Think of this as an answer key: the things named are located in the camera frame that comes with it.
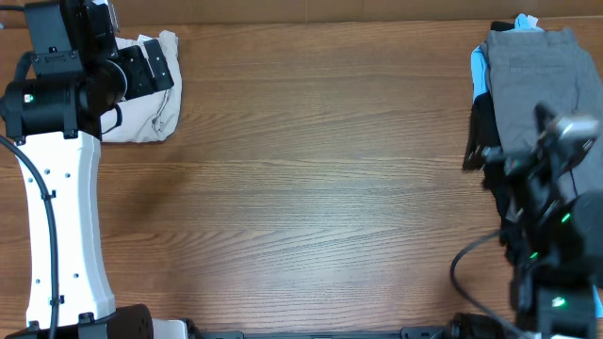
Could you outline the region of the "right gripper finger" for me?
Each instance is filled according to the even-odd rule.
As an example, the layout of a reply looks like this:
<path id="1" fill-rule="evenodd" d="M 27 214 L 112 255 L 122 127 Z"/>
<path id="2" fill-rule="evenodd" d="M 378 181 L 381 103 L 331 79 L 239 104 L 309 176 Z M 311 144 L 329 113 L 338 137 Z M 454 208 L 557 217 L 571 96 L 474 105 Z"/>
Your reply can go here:
<path id="1" fill-rule="evenodd" d="M 539 103 L 534 108 L 538 133 L 543 136 L 551 136 L 556 131 L 556 114 L 552 108 L 544 103 Z"/>
<path id="2" fill-rule="evenodd" d="M 469 140 L 465 150 L 462 170 L 481 170 L 484 166 L 483 151 L 484 147 L 480 145 L 476 140 Z"/>

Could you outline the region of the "beige shorts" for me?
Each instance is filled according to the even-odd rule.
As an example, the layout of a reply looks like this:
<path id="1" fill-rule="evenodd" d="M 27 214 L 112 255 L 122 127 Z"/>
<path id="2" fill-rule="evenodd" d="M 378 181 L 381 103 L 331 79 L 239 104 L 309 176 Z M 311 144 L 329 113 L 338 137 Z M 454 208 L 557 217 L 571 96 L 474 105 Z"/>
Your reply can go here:
<path id="1" fill-rule="evenodd" d="M 122 125 L 110 130 L 117 122 L 116 110 L 101 117 L 104 143 L 146 143 L 165 141 L 179 122 L 183 79 L 179 65 L 179 38 L 163 30 L 156 38 L 167 60 L 174 85 L 151 95 L 119 103 Z"/>

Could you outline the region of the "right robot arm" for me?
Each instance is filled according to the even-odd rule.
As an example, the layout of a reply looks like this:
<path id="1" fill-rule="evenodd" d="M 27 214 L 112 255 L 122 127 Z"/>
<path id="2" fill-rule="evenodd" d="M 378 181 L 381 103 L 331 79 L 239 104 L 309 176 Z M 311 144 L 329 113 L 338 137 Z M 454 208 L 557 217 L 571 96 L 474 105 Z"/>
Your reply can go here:
<path id="1" fill-rule="evenodd" d="M 548 105 L 534 108 L 539 136 L 530 151 L 504 152 L 474 145 L 464 170 L 498 170 L 489 186 L 510 190 L 517 220 L 470 243 L 452 260 L 449 277 L 457 292 L 481 309 L 458 313 L 442 338 L 595 338 L 594 288 L 602 283 L 602 194 L 566 199 L 559 186 L 593 148 L 600 123 L 592 116 L 561 116 Z M 474 299 L 456 278 L 455 266 L 470 251 L 498 238 L 513 266 L 509 321 Z"/>

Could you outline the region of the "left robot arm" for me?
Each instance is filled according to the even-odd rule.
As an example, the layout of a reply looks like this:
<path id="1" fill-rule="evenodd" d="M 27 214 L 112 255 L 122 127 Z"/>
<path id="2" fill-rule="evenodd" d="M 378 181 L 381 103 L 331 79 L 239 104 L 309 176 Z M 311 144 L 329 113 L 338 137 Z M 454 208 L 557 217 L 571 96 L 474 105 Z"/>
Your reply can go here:
<path id="1" fill-rule="evenodd" d="M 195 338 L 182 319 L 120 307 L 106 275 L 97 204 L 102 116 L 171 88 L 156 40 L 119 48 L 107 1 L 21 6 L 30 51 L 1 99 L 2 144 L 19 160 L 27 201 L 31 289 L 23 338 Z"/>

